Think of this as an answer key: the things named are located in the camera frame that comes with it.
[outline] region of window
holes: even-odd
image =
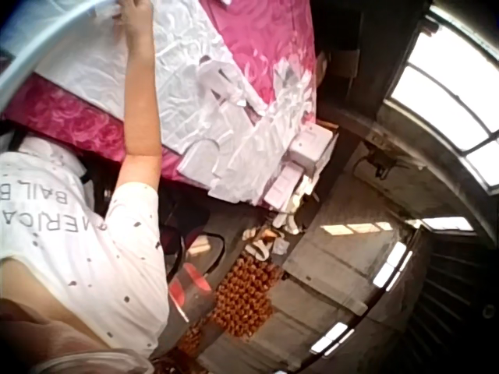
[[[473,231],[473,228],[464,217],[425,218],[423,223],[435,231]]]
[[[418,36],[391,98],[440,133],[489,192],[499,191],[497,59],[475,34],[431,8],[440,28]]]
[[[315,354],[321,353],[324,349],[327,348],[327,346],[329,346],[329,344],[338,339],[339,336],[342,335],[348,328],[349,327],[344,323],[336,323],[333,328],[326,333],[326,335],[324,335],[321,339],[318,340],[318,342],[316,342],[312,346],[311,351]],[[340,346],[340,344],[344,343],[350,337],[350,335],[353,334],[354,331],[355,329],[350,329],[350,331],[342,339],[340,339],[338,343],[333,345],[324,353],[324,356],[327,357],[328,355],[330,355],[336,348]]]
[[[436,232],[461,231],[463,233],[473,232],[471,224],[464,217],[437,217],[423,218],[422,220],[407,220],[414,228],[424,225],[428,230]]]
[[[381,267],[380,271],[377,273],[376,277],[373,279],[373,284],[379,288],[383,288],[384,285],[388,282],[388,279],[390,276],[393,274],[395,271],[395,268],[397,267],[398,263],[400,260],[404,257],[405,251],[407,247],[401,243],[397,242],[393,249],[390,252],[390,255],[387,258],[387,262]],[[390,284],[387,286],[386,291],[389,292],[395,283],[397,282],[397,279],[400,277],[400,274],[402,271],[405,269],[405,266],[409,262],[409,259],[412,256],[412,252],[409,252],[407,256],[405,256],[404,261],[402,265],[400,266],[400,269],[398,269],[397,273],[391,280]]]

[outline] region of person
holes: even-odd
[[[93,212],[91,185],[80,180],[85,169],[64,146],[28,135],[17,151],[0,154],[0,324],[20,347],[38,344],[31,355],[43,347],[34,361],[71,353],[51,341],[58,328],[81,343],[76,351],[124,348],[148,358],[168,320],[153,9],[150,0],[119,3],[129,52],[126,156],[105,218]],[[15,321],[29,328],[12,328]],[[35,338],[49,322],[58,328]]]

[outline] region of white garment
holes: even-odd
[[[19,150],[0,154],[0,259],[26,265],[111,348],[148,357],[168,320],[157,193],[126,183],[103,220],[69,151],[32,136]]]

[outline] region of metal frame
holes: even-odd
[[[477,50],[481,55],[483,55],[487,59],[488,62],[497,66],[497,68],[499,69],[499,62],[494,58],[494,56],[492,56],[485,49],[483,49],[480,44],[478,44],[468,34],[463,32],[462,30],[460,30],[456,25],[448,22],[446,19],[440,17],[439,15],[437,15],[433,12],[430,12],[428,16],[431,19],[434,19],[440,25],[447,27],[452,32],[456,33],[457,35],[459,35],[460,37],[465,39],[468,43],[470,43],[470,45],[472,45],[472,47],[475,50]],[[475,121],[480,125],[480,127],[486,132],[487,138],[485,140],[483,140],[482,142],[476,144],[475,146],[469,148],[468,150],[461,150],[461,149],[457,148],[457,146],[455,144],[453,144],[453,142],[450,141],[450,139],[448,137],[446,137],[446,135],[444,135],[437,127],[435,127],[430,122],[428,122],[426,119],[421,117],[421,115],[419,115],[418,113],[414,112],[411,108],[407,107],[406,105],[404,105],[400,101],[394,99],[392,97],[392,94],[394,93],[395,88],[398,84],[398,81],[402,77],[402,74],[403,74],[405,68],[407,68],[407,67],[410,67],[411,69],[416,70],[419,74],[421,74],[424,77],[426,77],[427,79],[429,79],[432,83],[436,84],[438,87],[440,87],[442,90],[444,90],[446,94],[448,94],[450,97],[452,97],[452,99],[454,99],[459,105],[461,105],[473,117],[473,119],[475,119]],[[499,130],[497,130],[495,132],[490,131],[487,128],[487,126],[483,123],[482,119],[468,105],[466,105],[458,95],[456,95],[455,93],[450,91],[442,82],[440,82],[438,79],[434,78],[431,74],[429,74],[425,70],[421,69],[420,67],[415,66],[411,62],[407,61],[403,65],[403,69],[401,69],[401,72],[400,72],[398,79],[397,79],[397,83],[392,86],[392,88],[389,92],[388,100],[397,104],[404,111],[407,111],[408,113],[410,113],[414,117],[418,118],[418,120],[420,120],[424,125],[428,126],[429,129],[431,129],[433,132],[435,132],[438,135],[438,137],[442,138],[442,140],[445,141],[445,146],[449,146],[452,149],[452,151],[456,154],[456,156],[459,158],[459,160],[465,165],[465,167],[473,169],[476,176],[480,177],[480,180],[478,180],[478,183],[480,183],[480,185],[487,191],[487,193],[489,195],[499,194],[499,184],[489,185],[485,181],[485,179],[483,179],[482,175],[478,172],[478,170],[476,170],[476,168],[472,165],[472,163],[466,159],[466,156],[479,150],[480,148],[487,145],[488,143],[491,143],[493,141],[499,142]]]

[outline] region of floral pattern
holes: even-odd
[[[308,0],[200,0],[239,68],[258,94],[274,101],[273,66],[296,60],[299,71],[315,71],[313,25]],[[125,156],[122,122],[33,74],[5,110],[5,116],[51,138],[110,160]],[[177,172],[180,156],[164,148],[162,175],[189,182]]]

